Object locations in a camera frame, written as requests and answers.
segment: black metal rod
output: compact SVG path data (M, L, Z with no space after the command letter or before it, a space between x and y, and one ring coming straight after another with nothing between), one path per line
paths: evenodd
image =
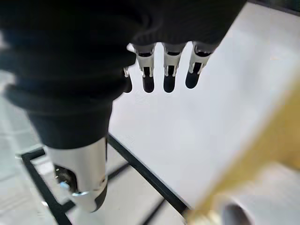
M129 164L138 171L181 215L188 206L177 197L163 182L161 182L149 169L147 169L137 158L135 158L122 144L111 134L108 143L126 159Z
M122 172L124 172L129 167L130 167L129 163L125 163L124 165L120 166L118 169L116 169L115 171L111 172L108 175L108 181L112 181L114 178L116 178L117 176L119 176Z
M20 157L21 158L26 158L27 160L33 160L33 159L41 157L43 155L45 155L45 151L41 147L41 148L38 148L36 150L26 152L26 153L22 154Z
M49 210L54 216L56 222L58 224L63 224L63 225L72 225L68 217L66 216L62 206L56 201L54 198L52 192L48 188L48 186L45 184L44 180L42 177L38 174L36 171L34 165L31 163L32 156L37 156L41 153L41 150L38 150L36 154L34 152L30 153L25 153L21 155L23 164L25 165L25 168L27 169L30 177L34 181L39 193L43 197L43 199L46 201L48 204Z
M153 211L146 217L144 222L142 222L141 224L142 225L150 224L150 222L155 218L155 216L158 214L158 212L162 209L162 206L164 205L165 202L166 202L165 199L162 199L161 201L159 201L159 203L155 206Z
M61 207L62 210L67 213L69 210L73 209L76 205L71 200L65 202Z

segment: white cylinder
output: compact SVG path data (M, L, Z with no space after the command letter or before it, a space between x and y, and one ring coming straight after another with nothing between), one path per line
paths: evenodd
M272 164L254 182L215 200L221 225L299 225L300 172Z

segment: robotic hand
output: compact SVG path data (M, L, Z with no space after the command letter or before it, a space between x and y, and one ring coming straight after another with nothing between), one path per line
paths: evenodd
M154 89L154 47L164 45L164 89L172 92L186 42L193 41L186 86L201 70L246 0L62 3L2 1L6 47L0 69L14 74L4 95L23 108L70 198L96 211L107 191L106 138L113 100L130 92L135 54L146 92Z

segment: black fingertip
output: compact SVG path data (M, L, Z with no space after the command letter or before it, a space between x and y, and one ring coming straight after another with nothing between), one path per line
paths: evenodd
M132 82L130 76L126 77L126 89L124 90L125 93L129 93L132 90Z
M151 93L154 90L154 79L153 77L143 77L142 85L144 87L145 92Z
M186 87L190 89L194 88L198 83L199 76L200 75L197 73L188 72L186 78Z
M165 76L164 78L164 90L167 93L171 93L175 88L175 76Z

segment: yellow object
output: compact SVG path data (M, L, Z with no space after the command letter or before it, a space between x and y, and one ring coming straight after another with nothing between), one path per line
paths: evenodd
M271 162L300 169L300 79L285 104L275 114L254 144L229 168L221 181L195 210L186 213L187 224L208 217L216 194L253 180Z

